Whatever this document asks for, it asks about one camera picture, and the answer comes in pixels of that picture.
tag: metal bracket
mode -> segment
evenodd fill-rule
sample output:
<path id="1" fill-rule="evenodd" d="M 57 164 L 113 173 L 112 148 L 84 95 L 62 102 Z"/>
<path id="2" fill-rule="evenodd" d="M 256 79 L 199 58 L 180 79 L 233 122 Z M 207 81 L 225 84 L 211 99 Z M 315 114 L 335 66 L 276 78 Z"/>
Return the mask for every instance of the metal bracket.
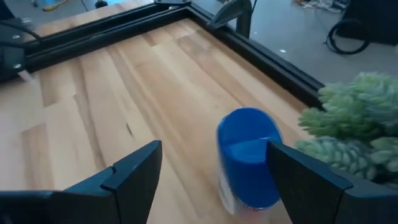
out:
<path id="1" fill-rule="evenodd" d="M 21 19 L 10 19 L 2 21 L 6 24 L 23 26 Z M 23 44 L 22 31 L 0 24 L 0 42 L 12 44 Z M 20 75 L 25 70 L 25 50 L 20 47 L 9 47 L 0 44 L 0 82 L 9 80 Z"/>
<path id="2" fill-rule="evenodd" d="M 191 0 L 155 0 L 156 4 L 168 4 L 171 6 L 179 6 L 190 4 Z"/>
<path id="3" fill-rule="evenodd" d="M 232 0 L 227 2 L 208 24 L 212 29 L 219 29 L 229 21 L 236 21 L 236 32 L 249 38 L 252 6 L 250 0 Z"/>

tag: black metal frame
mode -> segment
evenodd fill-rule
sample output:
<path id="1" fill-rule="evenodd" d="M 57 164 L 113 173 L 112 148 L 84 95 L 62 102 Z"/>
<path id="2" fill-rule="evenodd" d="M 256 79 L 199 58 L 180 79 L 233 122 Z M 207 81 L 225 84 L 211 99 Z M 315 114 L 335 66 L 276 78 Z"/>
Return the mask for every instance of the black metal frame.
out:
<path id="1" fill-rule="evenodd" d="M 149 4 L 43 37 L 40 44 L 37 40 L 29 42 L 26 66 L 19 70 L 35 72 L 184 18 L 195 21 L 308 106 L 320 107 L 317 93 L 323 86 L 320 82 L 246 38 L 248 27 L 241 24 L 239 30 L 234 30 L 228 26 L 217 29 L 210 26 L 214 16 L 188 1 L 173 8 L 169 4 Z M 250 24 L 247 17 L 241 21 Z"/>

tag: black cable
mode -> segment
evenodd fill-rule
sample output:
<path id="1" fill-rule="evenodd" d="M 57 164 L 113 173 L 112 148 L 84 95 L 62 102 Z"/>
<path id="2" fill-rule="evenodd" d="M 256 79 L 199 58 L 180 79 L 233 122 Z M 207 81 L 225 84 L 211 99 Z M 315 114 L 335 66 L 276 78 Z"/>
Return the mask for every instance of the black cable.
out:
<path id="1" fill-rule="evenodd" d="M 334 40 L 333 36 L 336 33 L 336 31 L 343 27 L 343 26 L 353 26 L 353 28 L 360 28 L 363 31 L 364 34 L 364 42 L 360 48 L 356 50 L 341 50 L 340 48 L 337 47 L 336 41 Z M 341 55 L 354 55 L 358 54 L 366 49 L 366 47 L 369 46 L 371 43 L 371 33 L 370 31 L 362 24 L 361 21 L 357 19 L 344 19 L 340 22 L 338 22 L 336 25 L 334 25 L 331 30 L 328 33 L 328 37 L 326 38 L 326 46 L 333 52 Z"/>
<path id="2" fill-rule="evenodd" d="M 254 0 L 253 9 L 252 9 L 251 13 L 254 13 L 254 9 L 256 8 L 256 4 L 257 4 L 257 0 Z"/>
<path id="3" fill-rule="evenodd" d="M 83 5 L 83 7 L 86 9 L 86 12 L 88 12 L 87 6 L 85 4 L 85 0 L 80 0 L 81 4 Z"/>
<path id="4" fill-rule="evenodd" d="M 0 24 L 2 24 L 4 26 L 15 28 L 15 29 L 20 30 L 20 31 L 23 31 L 23 32 L 25 32 L 27 34 L 30 34 L 32 37 L 36 38 L 39 42 L 42 41 L 42 37 L 39 34 L 36 34 L 35 32 L 29 30 L 28 28 L 26 28 L 24 26 L 10 24 L 10 23 L 4 22 L 4 21 L 0 21 Z"/>

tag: black mount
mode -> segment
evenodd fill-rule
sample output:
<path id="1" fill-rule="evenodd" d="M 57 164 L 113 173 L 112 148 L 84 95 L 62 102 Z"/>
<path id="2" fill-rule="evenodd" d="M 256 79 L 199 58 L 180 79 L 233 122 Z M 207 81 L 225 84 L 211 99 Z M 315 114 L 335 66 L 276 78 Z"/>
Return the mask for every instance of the black mount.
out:
<path id="1" fill-rule="evenodd" d="M 0 223 L 145 224 L 161 164 L 162 143 L 152 141 L 62 192 L 0 192 Z"/>
<path id="2" fill-rule="evenodd" d="M 294 224 L 397 223 L 396 190 L 359 179 L 277 142 L 268 145 L 267 161 Z"/>
<path id="3" fill-rule="evenodd" d="M 19 18 L 1 22 L 15 26 L 24 26 Z M 24 41 L 23 32 L 2 23 L 0 23 L 0 42 L 22 44 Z M 18 76 L 18 72 L 23 71 L 24 68 L 25 50 L 20 47 L 3 46 L 0 43 L 0 82 Z"/>
<path id="4" fill-rule="evenodd" d="M 226 3 L 208 24 L 212 29 L 219 29 L 229 21 L 236 20 L 236 32 L 246 38 L 250 36 L 252 6 L 250 0 L 232 0 Z"/>

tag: wood grain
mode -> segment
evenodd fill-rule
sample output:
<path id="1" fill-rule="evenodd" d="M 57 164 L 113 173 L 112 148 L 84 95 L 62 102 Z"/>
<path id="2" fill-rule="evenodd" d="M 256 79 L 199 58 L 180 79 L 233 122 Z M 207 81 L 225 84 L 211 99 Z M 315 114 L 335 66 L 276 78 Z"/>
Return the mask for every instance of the wood grain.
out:
<path id="1" fill-rule="evenodd" d="M 145 4 L 124 2 L 43 26 L 51 34 Z M 184 19 L 0 86 L 0 189 L 64 189 L 153 139 L 164 146 L 148 223 L 236 223 L 218 196 L 215 131 L 255 106 L 284 142 L 304 104 Z M 268 223 L 290 223 L 282 203 Z"/>

